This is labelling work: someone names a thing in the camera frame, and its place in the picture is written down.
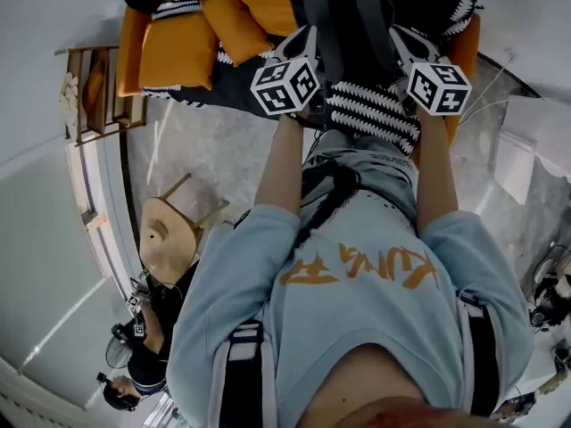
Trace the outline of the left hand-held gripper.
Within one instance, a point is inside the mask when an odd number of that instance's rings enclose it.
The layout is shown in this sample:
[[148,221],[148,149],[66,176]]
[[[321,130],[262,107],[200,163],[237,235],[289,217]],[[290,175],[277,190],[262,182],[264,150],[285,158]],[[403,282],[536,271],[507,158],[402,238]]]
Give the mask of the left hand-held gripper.
[[325,86],[317,67],[317,28],[305,25],[264,55],[254,73],[250,91],[268,116],[296,113],[322,114]]

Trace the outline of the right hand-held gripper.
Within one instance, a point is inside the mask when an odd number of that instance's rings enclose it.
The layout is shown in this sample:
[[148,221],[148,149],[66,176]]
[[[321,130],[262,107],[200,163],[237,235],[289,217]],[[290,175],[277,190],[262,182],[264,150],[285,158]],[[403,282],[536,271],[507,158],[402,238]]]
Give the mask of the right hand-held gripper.
[[396,82],[404,113],[413,116],[422,109],[431,116],[459,116],[472,92],[462,69],[436,62],[442,57],[438,47],[410,29],[392,26],[389,34],[404,75]]

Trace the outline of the orange sofa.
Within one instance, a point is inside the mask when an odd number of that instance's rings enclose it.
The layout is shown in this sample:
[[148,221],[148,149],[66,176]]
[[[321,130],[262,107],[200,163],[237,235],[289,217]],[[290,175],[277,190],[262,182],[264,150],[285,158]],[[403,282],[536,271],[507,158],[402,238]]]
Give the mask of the orange sofa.
[[[124,0],[116,93],[263,116],[255,71],[302,24],[294,0]],[[418,37],[468,77],[476,70],[477,0],[383,0],[385,23],[410,47]]]

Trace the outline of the dark grey backpack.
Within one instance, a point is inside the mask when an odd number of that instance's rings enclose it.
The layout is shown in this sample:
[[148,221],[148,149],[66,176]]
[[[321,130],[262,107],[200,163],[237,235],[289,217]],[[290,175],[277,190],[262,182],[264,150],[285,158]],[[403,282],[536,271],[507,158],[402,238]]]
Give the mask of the dark grey backpack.
[[298,26],[317,29],[322,71],[331,84],[388,88],[402,70],[389,34],[391,0],[290,0]]

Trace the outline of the person's left forearm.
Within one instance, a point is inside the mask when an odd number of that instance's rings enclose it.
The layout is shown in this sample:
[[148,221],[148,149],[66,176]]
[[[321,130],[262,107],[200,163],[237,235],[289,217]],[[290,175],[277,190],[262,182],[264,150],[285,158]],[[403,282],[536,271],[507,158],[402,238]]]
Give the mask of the person's left forearm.
[[282,115],[254,198],[255,206],[274,206],[295,216],[300,214],[302,149],[302,126],[294,118]]

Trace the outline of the person's right forearm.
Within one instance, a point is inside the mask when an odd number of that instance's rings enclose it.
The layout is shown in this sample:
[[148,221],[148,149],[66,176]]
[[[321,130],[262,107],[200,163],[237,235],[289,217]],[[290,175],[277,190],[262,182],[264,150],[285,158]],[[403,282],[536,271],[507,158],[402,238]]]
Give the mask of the person's right forearm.
[[420,123],[417,229],[459,209],[444,119],[418,111]]

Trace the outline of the small orange cushion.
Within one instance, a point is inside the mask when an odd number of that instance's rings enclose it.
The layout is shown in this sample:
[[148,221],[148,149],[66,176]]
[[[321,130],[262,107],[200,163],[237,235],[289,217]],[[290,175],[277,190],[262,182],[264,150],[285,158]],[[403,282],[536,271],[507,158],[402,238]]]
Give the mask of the small orange cushion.
[[242,0],[202,0],[201,7],[235,67],[274,49]]

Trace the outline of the black and white knitted blanket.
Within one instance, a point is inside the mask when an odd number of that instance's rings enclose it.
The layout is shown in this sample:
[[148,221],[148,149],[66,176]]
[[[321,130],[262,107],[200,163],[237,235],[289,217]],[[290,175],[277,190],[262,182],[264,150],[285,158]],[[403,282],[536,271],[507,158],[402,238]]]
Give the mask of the black and white knitted blanket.
[[[138,85],[145,25],[180,15],[203,13],[202,0],[124,0],[127,5],[121,29],[120,54],[123,64],[119,86],[123,93],[142,93],[155,98],[172,99],[191,107],[221,106],[246,111],[258,117],[266,114],[245,81],[264,63],[262,53],[235,67],[222,48],[211,73],[212,88],[141,87]],[[467,76],[476,68],[480,31],[477,0],[392,0],[398,25],[418,33],[440,45],[451,61]],[[252,17],[266,32],[270,42],[277,43],[296,28],[289,0],[242,0]],[[327,115],[336,124],[355,128],[373,136],[394,141],[407,155],[412,154],[419,139],[418,120],[405,115],[397,99],[396,85],[388,88],[359,86],[341,81],[327,90]]]

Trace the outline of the light blue denim shorts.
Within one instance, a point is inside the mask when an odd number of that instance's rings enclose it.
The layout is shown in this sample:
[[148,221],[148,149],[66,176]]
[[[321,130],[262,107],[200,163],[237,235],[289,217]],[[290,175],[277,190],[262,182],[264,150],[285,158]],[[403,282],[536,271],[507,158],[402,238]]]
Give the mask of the light blue denim shorts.
[[298,245],[332,219],[359,191],[378,196],[413,228],[417,212],[416,171],[392,145],[374,136],[350,138],[328,130],[310,150],[302,167],[301,225]]

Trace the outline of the white cabinet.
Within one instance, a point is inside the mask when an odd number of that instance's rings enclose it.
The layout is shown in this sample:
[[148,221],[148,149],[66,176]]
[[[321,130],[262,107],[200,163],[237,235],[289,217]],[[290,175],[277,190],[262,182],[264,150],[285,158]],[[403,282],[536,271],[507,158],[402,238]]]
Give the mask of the white cabinet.
[[571,104],[512,95],[498,137],[493,178],[521,205],[536,161],[571,185]]

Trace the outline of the wooden shelf rack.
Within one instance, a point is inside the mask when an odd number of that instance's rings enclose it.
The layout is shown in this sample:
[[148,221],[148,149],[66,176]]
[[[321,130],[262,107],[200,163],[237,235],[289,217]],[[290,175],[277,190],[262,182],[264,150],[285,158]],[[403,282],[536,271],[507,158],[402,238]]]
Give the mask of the wooden shelf rack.
[[[116,45],[67,47],[54,52],[66,58],[66,71],[79,80],[79,115],[73,128],[64,124],[64,138],[80,147],[145,125],[147,98],[142,95],[121,96],[116,80],[119,77],[119,48]],[[95,62],[108,59],[105,82],[93,111],[87,116],[82,104],[82,93],[89,72]]]

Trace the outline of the round wooden stool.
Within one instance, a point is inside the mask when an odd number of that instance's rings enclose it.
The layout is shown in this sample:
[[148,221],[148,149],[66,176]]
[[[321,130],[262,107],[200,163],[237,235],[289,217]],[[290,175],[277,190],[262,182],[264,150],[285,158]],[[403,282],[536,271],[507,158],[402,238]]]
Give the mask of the round wooden stool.
[[228,205],[220,205],[193,221],[169,201],[179,187],[191,178],[186,173],[160,196],[146,200],[139,230],[139,257],[146,270],[163,285],[174,285],[192,266],[207,222],[215,219]]

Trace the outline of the white flower bunch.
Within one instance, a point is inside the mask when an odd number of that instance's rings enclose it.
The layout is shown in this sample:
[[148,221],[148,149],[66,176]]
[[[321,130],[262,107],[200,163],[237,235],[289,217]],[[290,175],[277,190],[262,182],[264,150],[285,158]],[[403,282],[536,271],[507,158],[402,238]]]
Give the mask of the white flower bunch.
[[67,72],[58,97],[58,105],[67,128],[73,128],[79,115],[79,80]]

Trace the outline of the light blue printed t-shirt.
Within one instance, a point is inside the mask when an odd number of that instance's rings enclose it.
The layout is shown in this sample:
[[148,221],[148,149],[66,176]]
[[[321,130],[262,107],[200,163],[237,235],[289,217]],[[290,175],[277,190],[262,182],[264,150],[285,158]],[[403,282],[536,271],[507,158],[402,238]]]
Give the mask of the light blue printed t-shirt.
[[355,195],[300,247],[301,220],[254,207],[215,226],[174,329],[167,382],[181,413],[205,428],[215,354],[260,317],[276,363],[277,419],[294,428],[337,361],[372,343],[391,353],[437,407],[466,388],[458,294],[490,306],[501,333],[501,390],[534,349],[526,304],[479,216],[456,211],[415,233],[390,203]]

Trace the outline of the black floor fan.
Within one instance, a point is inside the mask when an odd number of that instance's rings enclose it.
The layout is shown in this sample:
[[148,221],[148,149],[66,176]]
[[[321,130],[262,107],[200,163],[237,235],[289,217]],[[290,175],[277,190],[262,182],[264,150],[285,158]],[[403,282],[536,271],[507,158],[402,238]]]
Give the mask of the black floor fan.
[[105,360],[112,369],[122,369],[128,365],[132,355],[132,347],[128,342],[112,337],[106,347]]

